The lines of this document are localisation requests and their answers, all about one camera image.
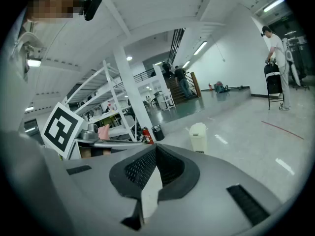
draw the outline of white column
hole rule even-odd
[[[113,51],[116,64],[119,70],[119,74],[125,86],[125,90],[127,92],[132,109],[139,121],[141,128],[147,127],[153,141],[155,141],[152,132],[152,123],[148,116],[147,110],[142,102],[136,82],[134,81],[133,74],[131,72],[129,63],[126,59],[124,48],[122,46],[117,45],[115,46]]]
[[[155,65],[155,64],[153,64],[153,68],[154,68],[154,71],[155,71],[155,73],[157,75],[158,81],[161,84],[162,92],[164,93],[164,95],[168,95],[168,88],[167,88],[167,85],[165,83],[165,79],[163,77],[161,68],[158,65]]]

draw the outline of gray pants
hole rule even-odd
[[[187,79],[181,79],[181,81],[179,82],[179,84],[181,85],[183,91],[184,91],[184,94],[185,94],[185,97],[188,98],[190,96],[192,96],[192,93],[190,91],[190,88],[189,88],[189,85],[188,85],[188,82],[187,82]]]
[[[286,63],[286,66],[279,67],[280,79],[281,79],[281,87],[283,92],[283,107],[290,108],[291,100],[290,100],[290,88],[289,88],[289,71],[290,66]]]

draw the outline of staircase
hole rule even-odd
[[[176,85],[175,78],[166,79],[165,82],[166,82],[167,87],[171,91],[171,94],[173,96],[173,100],[175,102],[175,105],[178,105],[179,103],[182,103],[182,102],[189,101],[190,99],[197,98],[197,95],[192,91],[193,97],[191,97],[190,99],[187,100],[185,98],[185,94],[184,94],[181,86],[180,85],[178,85],[178,86]]]

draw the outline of red line on floor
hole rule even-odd
[[[265,124],[268,124],[268,125],[270,125],[270,126],[276,127],[276,128],[278,128],[278,129],[281,129],[281,130],[283,130],[283,131],[285,131],[285,132],[290,133],[291,135],[294,135],[294,136],[296,136],[296,137],[301,138],[302,140],[304,140],[303,137],[300,137],[300,136],[298,136],[298,135],[296,135],[296,134],[294,134],[294,133],[292,133],[292,132],[290,132],[290,131],[287,131],[287,130],[285,130],[285,129],[283,129],[283,128],[280,128],[280,127],[278,127],[278,126],[272,125],[272,124],[267,123],[267,122],[264,122],[264,121],[261,121],[261,122],[263,122],[263,123],[265,123]]]

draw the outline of person on staircase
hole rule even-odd
[[[192,93],[191,93],[191,90],[189,88],[185,74],[186,74],[186,72],[182,68],[179,68],[178,66],[175,67],[176,85],[178,86],[178,83],[181,85],[181,87],[184,91],[184,94],[185,94],[185,98],[189,99],[190,97],[192,97]]]
[[[165,61],[163,61],[162,67],[165,70],[165,78],[169,79],[170,78],[170,67],[169,67],[168,63],[165,63]]]

